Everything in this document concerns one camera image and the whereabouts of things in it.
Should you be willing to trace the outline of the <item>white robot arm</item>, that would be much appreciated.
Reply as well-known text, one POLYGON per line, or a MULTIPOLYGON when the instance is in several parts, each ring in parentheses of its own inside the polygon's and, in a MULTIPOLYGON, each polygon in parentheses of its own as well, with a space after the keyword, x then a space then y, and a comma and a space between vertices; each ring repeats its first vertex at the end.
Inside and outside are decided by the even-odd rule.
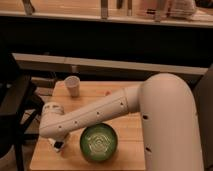
POLYGON ((204 171, 194 95, 179 76, 160 73, 64 114, 60 105, 42 109, 39 134, 61 142, 78 129, 137 113, 141 119, 146 171, 204 171))

